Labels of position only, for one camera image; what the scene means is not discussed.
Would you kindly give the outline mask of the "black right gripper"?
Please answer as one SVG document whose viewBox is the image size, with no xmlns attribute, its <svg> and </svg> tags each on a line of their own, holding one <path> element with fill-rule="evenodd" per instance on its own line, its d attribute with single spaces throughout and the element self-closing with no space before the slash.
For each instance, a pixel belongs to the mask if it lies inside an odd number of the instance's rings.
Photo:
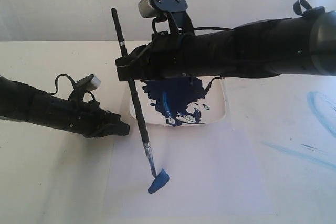
<svg viewBox="0 0 336 224">
<path fill-rule="evenodd" d="M 234 32 L 222 31 L 183 39 L 177 50 L 153 53 L 150 45 L 136 47 L 115 60 L 119 81 L 163 80 L 219 76 L 233 70 Z"/>
</svg>

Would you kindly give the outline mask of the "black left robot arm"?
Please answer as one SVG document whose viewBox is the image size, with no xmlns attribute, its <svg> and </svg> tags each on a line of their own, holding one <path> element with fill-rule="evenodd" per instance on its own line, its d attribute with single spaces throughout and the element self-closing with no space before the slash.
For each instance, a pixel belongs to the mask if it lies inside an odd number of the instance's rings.
<svg viewBox="0 0 336 224">
<path fill-rule="evenodd" d="M 100 85 L 95 75 L 79 81 L 69 75 L 66 78 L 73 91 L 65 100 L 54 93 L 1 77 L 1 119 L 73 132 L 86 138 L 129 134 L 130 127 L 121 121 L 119 114 L 102 109 L 95 98 L 88 102 L 83 100 L 85 94 L 92 94 Z"/>
</svg>

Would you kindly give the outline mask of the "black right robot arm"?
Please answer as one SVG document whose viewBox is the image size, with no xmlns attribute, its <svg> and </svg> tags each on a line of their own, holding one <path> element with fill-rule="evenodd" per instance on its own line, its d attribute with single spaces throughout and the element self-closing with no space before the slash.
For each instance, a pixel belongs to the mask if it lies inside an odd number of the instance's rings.
<svg viewBox="0 0 336 224">
<path fill-rule="evenodd" d="M 268 78 L 281 74 L 335 75 L 335 12 L 314 18 L 255 22 L 188 36 L 179 48 L 155 43 L 118 58 L 120 81 L 222 76 Z"/>
</svg>

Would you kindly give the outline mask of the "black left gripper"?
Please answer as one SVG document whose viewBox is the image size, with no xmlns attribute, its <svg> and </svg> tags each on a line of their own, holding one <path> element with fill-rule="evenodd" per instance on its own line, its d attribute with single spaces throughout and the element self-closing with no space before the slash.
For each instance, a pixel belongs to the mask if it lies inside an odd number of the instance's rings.
<svg viewBox="0 0 336 224">
<path fill-rule="evenodd" d="M 76 103 L 53 98 L 48 106 L 48 126 L 86 138 L 126 136 L 130 132 L 130 126 L 121 121 L 121 115 L 101 109 L 96 100 Z"/>
</svg>

